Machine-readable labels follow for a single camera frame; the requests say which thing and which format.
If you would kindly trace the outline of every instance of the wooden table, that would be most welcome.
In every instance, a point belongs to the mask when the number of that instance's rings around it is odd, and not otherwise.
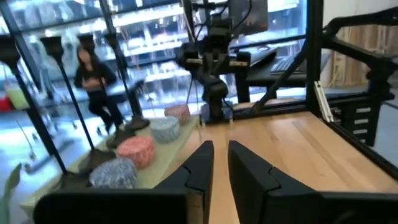
[[[201,128],[215,147],[210,223],[238,224],[229,184],[228,141],[237,140],[309,187],[340,192],[398,192],[397,183],[309,112],[270,116]],[[170,175],[200,145],[192,133]]]

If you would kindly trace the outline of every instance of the long dark hair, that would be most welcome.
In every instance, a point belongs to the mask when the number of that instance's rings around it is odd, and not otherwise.
[[[91,66],[93,67],[93,70],[96,70],[98,68],[98,65],[100,64],[100,59],[98,58],[98,56],[94,53],[94,52],[89,52],[88,50],[86,50],[84,47],[82,47],[81,45],[79,45],[77,47],[76,50],[76,55],[77,55],[77,60],[79,61],[79,67],[81,69],[84,69],[84,71],[86,71],[86,67],[84,62],[81,61],[81,58],[79,56],[79,51],[84,50],[88,53],[88,55],[90,55],[90,59],[91,59]]]

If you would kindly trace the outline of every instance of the floor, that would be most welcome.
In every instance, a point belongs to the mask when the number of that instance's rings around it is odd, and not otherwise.
[[[302,90],[284,90],[278,92],[278,96],[289,96],[296,95],[297,92],[303,92]],[[392,104],[398,105],[398,100],[391,101]],[[196,111],[197,105],[190,105],[191,111]],[[161,116],[162,110],[149,110],[145,111],[145,116]],[[398,130],[398,111],[390,106],[383,106],[381,109],[381,116],[379,120],[379,129],[377,133],[377,140],[375,150],[389,159],[392,163],[398,166],[398,151],[394,150],[394,146],[398,144],[398,139],[395,138],[394,132]],[[26,120],[24,114],[14,114],[14,121]],[[96,133],[96,127],[101,124],[98,118],[86,119],[86,125],[90,131],[90,136],[94,143],[101,141],[102,137]],[[10,173],[20,162],[29,161],[29,154],[31,153],[27,139],[32,145],[34,152],[39,157],[46,153],[43,145],[40,141],[34,141],[32,133],[35,132],[34,128],[29,125],[23,125],[23,130],[26,134],[24,136],[18,126],[10,127],[7,129],[0,130],[0,172],[2,174]],[[88,142],[84,136],[83,129],[78,125],[75,131],[71,123],[63,123],[60,125],[60,129],[65,133],[68,133],[68,138],[73,140],[73,144],[69,145],[61,153],[61,157],[66,166],[69,166],[78,157],[84,154],[88,149]],[[36,191],[41,185],[47,180],[56,176],[60,172],[57,163],[51,160],[46,166],[38,170],[36,173],[29,175],[26,172],[21,173],[21,182],[18,185],[14,197],[11,202],[11,215],[12,221],[10,224],[21,224],[27,220],[24,212],[19,208],[19,202],[24,200],[32,192]],[[5,175],[0,176],[0,186],[3,186],[6,177]]]

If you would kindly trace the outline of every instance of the gray floor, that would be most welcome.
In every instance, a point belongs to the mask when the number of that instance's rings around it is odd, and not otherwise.
[[[398,100],[393,100],[391,103],[398,105]],[[26,119],[26,116],[24,114],[13,114],[12,118],[13,120],[11,121],[14,122],[15,119]],[[97,125],[101,124],[101,121],[98,118],[90,118],[86,120],[86,123],[89,130],[92,130],[90,135],[94,142],[101,141],[101,137],[98,136],[95,131]],[[73,144],[61,153],[61,157],[65,165],[69,166],[73,161],[84,154],[89,147],[87,140],[80,137],[84,136],[81,126],[79,126],[75,131],[71,124],[65,123],[61,125],[61,128],[72,133],[69,137],[74,139]],[[31,134],[35,132],[34,128],[27,125],[24,127],[24,131],[27,133],[35,153],[38,154],[38,156],[45,154],[46,151],[41,143],[35,142],[31,138]],[[398,166],[398,151],[396,150],[398,138],[396,138],[396,131],[398,131],[398,110],[389,106],[383,106],[381,109],[376,145],[374,148],[378,153]],[[20,129],[4,129],[4,126],[2,126],[2,130],[0,130],[0,172],[2,174],[10,173],[11,169],[19,162],[29,160],[29,153],[29,145]],[[21,224],[27,220],[26,215],[18,206],[19,202],[36,191],[46,181],[56,176],[59,172],[60,170],[58,165],[54,160],[50,161],[46,166],[33,175],[28,175],[25,172],[22,172],[21,182],[18,185],[11,202],[11,224]],[[0,186],[4,186],[5,179],[6,175],[0,175]]]

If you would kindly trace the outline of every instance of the monitor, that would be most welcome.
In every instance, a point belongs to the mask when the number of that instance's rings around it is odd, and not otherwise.
[[[235,27],[235,37],[256,34],[268,29],[267,0],[229,0],[228,12],[230,18],[232,18],[233,27]]]

